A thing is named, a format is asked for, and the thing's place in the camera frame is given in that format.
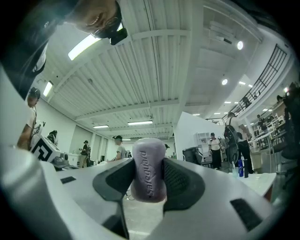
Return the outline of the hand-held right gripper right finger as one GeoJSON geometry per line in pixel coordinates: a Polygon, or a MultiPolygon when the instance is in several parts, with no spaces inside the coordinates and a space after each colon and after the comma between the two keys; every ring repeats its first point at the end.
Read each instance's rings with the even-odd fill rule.
{"type": "Polygon", "coordinates": [[[163,160],[166,202],[164,211],[186,210],[196,204],[205,191],[203,178],[168,158],[163,160]]]}

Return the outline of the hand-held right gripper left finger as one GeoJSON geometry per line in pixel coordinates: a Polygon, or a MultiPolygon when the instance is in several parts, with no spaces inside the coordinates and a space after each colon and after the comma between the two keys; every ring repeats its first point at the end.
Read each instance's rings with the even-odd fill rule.
{"type": "Polygon", "coordinates": [[[93,179],[94,190],[106,201],[120,202],[135,177],[135,163],[132,158],[120,163],[93,179]]]}

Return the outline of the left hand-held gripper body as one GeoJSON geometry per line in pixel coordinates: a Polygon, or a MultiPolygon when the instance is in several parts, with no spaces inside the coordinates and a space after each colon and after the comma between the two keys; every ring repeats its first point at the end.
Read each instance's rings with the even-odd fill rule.
{"type": "Polygon", "coordinates": [[[35,140],[30,152],[35,155],[39,161],[52,164],[56,171],[78,169],[69,163],[68,154],[62,152],[48,138],[40,136],[35,140]]]}

